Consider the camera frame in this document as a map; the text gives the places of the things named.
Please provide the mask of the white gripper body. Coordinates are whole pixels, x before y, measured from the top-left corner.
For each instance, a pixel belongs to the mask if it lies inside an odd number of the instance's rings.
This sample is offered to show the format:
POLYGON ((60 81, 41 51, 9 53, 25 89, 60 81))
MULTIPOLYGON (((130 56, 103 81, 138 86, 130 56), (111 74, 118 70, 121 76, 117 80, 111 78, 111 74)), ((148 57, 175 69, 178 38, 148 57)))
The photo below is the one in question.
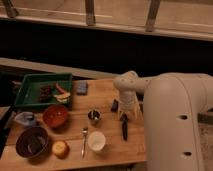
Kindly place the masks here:
POLYGON ((137 117, 140 112, 135 91, 119 92, 119 113, 125 113, 128 117, 137 117))

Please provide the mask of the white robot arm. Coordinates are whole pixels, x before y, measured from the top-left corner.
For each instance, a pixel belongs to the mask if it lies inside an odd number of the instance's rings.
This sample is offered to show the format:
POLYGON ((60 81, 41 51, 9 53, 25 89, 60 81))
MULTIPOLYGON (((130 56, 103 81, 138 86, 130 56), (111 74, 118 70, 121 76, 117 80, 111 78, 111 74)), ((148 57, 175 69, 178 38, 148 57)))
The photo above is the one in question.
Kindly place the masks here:
POLYGON ((135 115, 143 95, 148 171, 205 171, 198 115, 213 108, 213 76, 164 73, 141 78, 134 71, 114 79, 122 112, 135 115))

